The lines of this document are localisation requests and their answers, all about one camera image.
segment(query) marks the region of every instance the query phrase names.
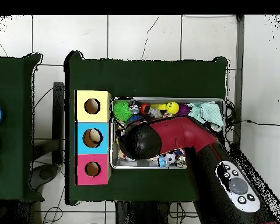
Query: stacked boxes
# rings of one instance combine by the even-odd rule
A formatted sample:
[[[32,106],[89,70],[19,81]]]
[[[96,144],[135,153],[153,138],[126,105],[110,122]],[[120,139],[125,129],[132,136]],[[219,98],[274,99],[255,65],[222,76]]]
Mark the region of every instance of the stacked boxes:
[[[108,184],[109,105],[107,91],[75,92],[75,184],[77,186]]]

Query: green table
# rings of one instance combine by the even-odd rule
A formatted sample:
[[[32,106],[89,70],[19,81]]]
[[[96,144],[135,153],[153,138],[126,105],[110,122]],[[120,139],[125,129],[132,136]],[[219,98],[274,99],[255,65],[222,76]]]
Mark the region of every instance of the green table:
[[[0,57],[0,200],[42,201],[29,186],[33,165],[33,69],[41,54]]]
[[[83,59],[71,52],[65,68],[65,149],[68,201],[190,201],[197,194],[185,170],[113,169],[108,185],[74,185],[74,90],[115,96],[225,98],[226,58],[214,61]]]

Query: pink box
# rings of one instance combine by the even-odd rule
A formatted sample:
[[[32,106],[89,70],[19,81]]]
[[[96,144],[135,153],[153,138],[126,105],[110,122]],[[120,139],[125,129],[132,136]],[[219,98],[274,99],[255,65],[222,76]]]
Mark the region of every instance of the pink box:
[[[100,166],[100,173],[91,177],[85,172],[85,166],[89,162],[96,162]],[[78,186],[106,185],[111,176],[111,167],[109,165],[109,155],[78,155],[77,177]]]

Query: blue box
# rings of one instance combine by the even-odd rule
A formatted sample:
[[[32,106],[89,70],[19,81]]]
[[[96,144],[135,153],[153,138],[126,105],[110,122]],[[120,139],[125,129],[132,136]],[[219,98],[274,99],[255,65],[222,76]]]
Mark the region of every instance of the blue box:
[[[83,135],[88,129],[97,129],[103,136],[103,140],[100,145],[95,148],[87,147],[83,142]],[[78,122],[78,154],[90,155],[90,154],[108,154],[109,153],[109,134],[108,123],[106,122]]]

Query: control panel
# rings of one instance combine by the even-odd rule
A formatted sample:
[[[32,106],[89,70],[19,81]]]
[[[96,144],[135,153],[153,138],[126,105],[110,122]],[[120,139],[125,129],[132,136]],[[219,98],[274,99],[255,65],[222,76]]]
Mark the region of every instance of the control panel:
[[[215,172],[236,208],[244,212],[256,212],[260,209],[260,200],[247,179],[232,162],[220,162]]]

